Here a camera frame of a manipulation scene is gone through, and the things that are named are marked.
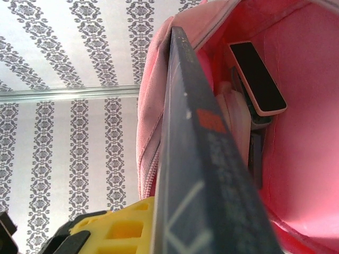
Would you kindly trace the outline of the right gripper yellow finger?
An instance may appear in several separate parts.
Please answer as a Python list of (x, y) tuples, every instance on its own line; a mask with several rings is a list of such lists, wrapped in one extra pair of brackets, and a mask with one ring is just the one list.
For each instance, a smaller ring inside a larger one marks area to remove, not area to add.
[(77, 216), (44, 244), (44, 254), (152, 254), (154, 197), (118, 211)]

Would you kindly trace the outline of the pink backpack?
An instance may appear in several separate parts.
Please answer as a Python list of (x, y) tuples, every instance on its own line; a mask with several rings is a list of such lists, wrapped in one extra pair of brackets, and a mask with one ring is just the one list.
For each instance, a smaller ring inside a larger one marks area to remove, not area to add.
[[(283, 253), (339, 254), (339, 0), (204, 0), (160, 26), (138, 101), (142, 199), (156, 196), (175, 26), (184, 30), (214, 97), (228, 81), (245, 99), (251, 135), (244, 165)], [(285, 99), (281, 114), (256, 113), (228, 47), (243, 41), (254, 45)]]

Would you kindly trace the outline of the aluminium frame post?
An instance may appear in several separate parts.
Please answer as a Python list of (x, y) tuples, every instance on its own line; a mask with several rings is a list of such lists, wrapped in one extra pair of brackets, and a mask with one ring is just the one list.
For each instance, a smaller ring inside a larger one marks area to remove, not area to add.
[(19, 101), (66, 100), (95, 97), (137, 96), (140, 85), (122, 85), (109, 87), (81, 87), (66, 89), (21, 90), (0, 92), (0, 103)]

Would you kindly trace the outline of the navy blue book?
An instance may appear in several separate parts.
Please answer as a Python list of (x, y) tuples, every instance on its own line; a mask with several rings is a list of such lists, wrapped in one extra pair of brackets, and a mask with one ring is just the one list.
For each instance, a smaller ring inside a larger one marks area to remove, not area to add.
[(284, 254), (181, 27), (169, 48), (151, 254)]

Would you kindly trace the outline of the phone with pink case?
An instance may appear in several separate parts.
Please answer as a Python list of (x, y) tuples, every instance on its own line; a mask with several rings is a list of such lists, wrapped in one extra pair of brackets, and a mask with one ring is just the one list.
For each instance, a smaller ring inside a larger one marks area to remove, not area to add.
[(287, 103), (254, 45), (243, 41), (230, 43), (228, 47), (256, 113), (273, 116), (284, 112)]

